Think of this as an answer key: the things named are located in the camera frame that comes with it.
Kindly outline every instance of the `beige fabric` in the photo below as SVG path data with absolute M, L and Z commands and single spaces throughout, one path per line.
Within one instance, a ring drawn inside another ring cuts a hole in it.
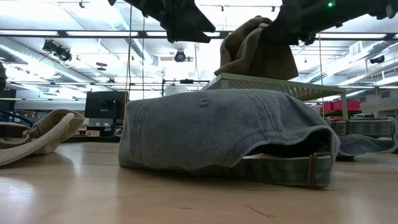
M 228 35 L 221 44 L 221 67 L 215 75 L 226 72 L 280 80 L 296 77 L 298 71 L 288 45 L 259 41 L 262 30 L 271 22 L 256 16 Z
M 48 154 L 72 137 L 84 117 L 75 111 L 55 110 L 32 129 L 15 123 L 0 123 L 0 166 L 30 154 Z

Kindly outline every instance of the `black monitor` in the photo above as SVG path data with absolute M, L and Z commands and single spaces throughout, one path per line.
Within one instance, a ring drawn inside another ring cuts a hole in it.
M 123 119 L 125 97 L 125 91 L 88 92 L 85 117 Z

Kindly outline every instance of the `metal grid shelf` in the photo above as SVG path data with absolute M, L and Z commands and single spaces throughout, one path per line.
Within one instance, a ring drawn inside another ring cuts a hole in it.
M 209 84 L 204 86 L 201 90 L 219 89 L 274 90 L 286 93 L 289 96 L 302 101 L 340 95 L 343 106 L 343 117 L 344 119 L 348 119 L 345 88 L 222 73 L 210 81 Z

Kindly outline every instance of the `metal buckle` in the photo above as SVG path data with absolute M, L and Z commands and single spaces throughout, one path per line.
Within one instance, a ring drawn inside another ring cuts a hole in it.
M 316 160 L 318 157 L 321 156 L 330 156 L 332 160 L 333 156 L 330 152 L 316 152 L 310 156 L 310 168 L 308 170 L 308 187 L 314 189 L 314 177 L 315 177 L 315 170 L 316 170 Z

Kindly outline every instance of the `table surface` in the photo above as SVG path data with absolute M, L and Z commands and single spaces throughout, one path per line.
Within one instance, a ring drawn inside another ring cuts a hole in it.
M 0 168 L 0 223 L 398 223 L 398 155 L 337 162 L 326 190 L 118 166 L 118 144 L 62 144 Z

